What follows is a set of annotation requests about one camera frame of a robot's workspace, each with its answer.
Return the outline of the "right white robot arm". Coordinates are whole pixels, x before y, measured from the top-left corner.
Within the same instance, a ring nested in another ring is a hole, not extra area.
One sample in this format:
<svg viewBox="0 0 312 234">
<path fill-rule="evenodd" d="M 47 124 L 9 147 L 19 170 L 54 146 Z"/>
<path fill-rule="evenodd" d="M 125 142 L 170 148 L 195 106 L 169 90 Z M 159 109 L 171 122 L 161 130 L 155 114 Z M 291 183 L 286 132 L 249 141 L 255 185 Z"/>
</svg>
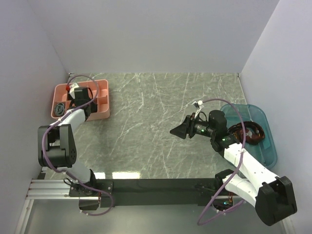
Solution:
<svg viewBox="0 0 312 234">
<path fill-rule="evenodd" d="M 181 139 L 198 134 L 209 137 L 212 148 L 236 167 L 215 175 L 215 195 L 227 192 L 238 195 L 251 204 L 260 220 L 271 226 L 297 212 L 293 184 L 279 177 L 258 162 L 238 139 L 228 131 L 225 114 L 213 110 L 205 120 L 199 113 L 187 115 L 170 130 Z"/>
</svg>

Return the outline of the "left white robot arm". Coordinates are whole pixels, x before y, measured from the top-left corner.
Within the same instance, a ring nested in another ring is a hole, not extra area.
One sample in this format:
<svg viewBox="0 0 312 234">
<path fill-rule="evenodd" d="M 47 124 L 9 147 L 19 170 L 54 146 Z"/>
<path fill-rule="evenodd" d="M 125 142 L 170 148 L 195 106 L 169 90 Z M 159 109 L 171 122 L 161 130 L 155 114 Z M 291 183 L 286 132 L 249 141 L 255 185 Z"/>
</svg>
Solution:
<svg viewBox="0 0 312 234">
<path fill-rule="evenodd" d="M 87 196 L 94 195 L 98 183 L 94 172 L 77 160 L 77 149 L 73 131 L 98 110 L 95 97 L 89 87 L 74 89 L 69 107 L 60 118 L 38 128 L 38 161 L 57 173 L 64 173 L 72 180 L 74 190 L 81 190 Z"/>
</svg>

